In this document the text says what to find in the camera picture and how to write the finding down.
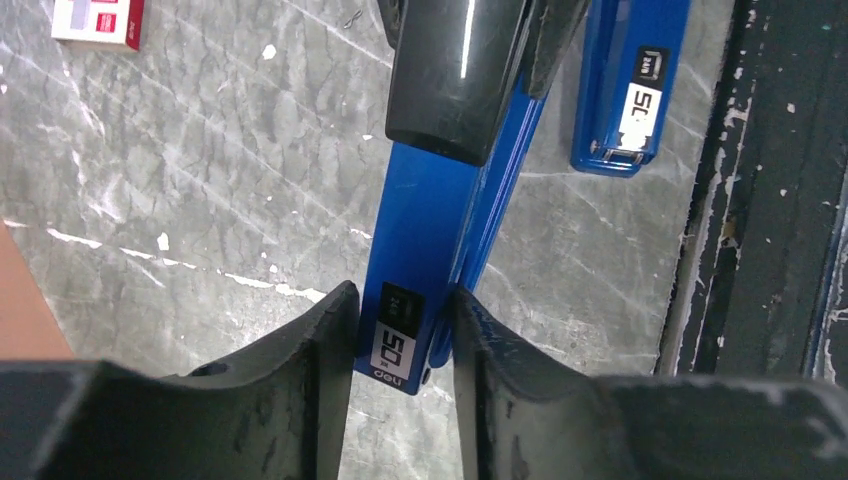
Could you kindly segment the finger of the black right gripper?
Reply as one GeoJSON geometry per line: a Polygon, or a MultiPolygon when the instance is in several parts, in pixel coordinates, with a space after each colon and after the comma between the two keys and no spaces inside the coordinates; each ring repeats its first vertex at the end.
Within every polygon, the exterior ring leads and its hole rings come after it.
{"type": "Polygon", "coordinates": [[[534,1],[523,55],[523,92],[545,97],[588,9],[589,0],[534,1]]]}

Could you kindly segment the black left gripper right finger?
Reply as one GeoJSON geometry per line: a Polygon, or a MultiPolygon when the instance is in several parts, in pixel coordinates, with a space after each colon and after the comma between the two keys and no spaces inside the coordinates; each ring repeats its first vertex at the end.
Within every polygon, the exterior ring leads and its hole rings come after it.
{"type": "Polygon", "coordinates": [[[587,376],[451,297],[467,479],[843,479],[847,393],[800,378],[587,376]]]}

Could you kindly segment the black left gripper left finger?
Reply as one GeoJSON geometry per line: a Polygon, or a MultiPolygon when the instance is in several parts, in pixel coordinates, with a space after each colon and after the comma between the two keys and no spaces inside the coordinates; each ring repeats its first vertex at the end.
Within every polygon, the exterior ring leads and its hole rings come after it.
{"type": "Polygon", "coordinates": [[[360,299],[298,318],[191,373],[109,361],[1,366],[5,479],[334,479],[360,299]]]}

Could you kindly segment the blue metal stapler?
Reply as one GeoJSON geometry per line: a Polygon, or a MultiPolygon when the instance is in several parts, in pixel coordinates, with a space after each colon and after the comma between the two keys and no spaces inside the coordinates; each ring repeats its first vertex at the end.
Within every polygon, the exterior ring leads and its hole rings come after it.
{"type": "Polygon", "coordinates": [[[444,306],[473,289],[544,103],[521,85],[536,1],[400,1],[390,158],[355,367],[409,395],[451,354],[444,306]]]}
{"type": "Polygon", "coordinates": [[[631,178],[658,154],[690,0],[589,5],[571,166],[631,178]]]}

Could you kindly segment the small staple box sleeve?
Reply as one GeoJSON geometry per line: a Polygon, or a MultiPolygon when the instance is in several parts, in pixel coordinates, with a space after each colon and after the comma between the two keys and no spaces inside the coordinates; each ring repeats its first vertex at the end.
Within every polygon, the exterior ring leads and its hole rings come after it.
{"type": "Polygon", "coordinates": [[[138,52],[144,0],[57,0],[51,37],[69,47],[138,52]]]}

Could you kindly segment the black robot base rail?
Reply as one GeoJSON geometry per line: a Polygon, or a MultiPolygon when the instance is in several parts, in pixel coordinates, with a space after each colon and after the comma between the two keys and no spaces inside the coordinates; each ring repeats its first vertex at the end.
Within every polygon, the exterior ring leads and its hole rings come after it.
{"type": "Polygon", "coordinates": [[[847,340],[847,5],[739,1],[659,375],[833,379],[847,340]]]}

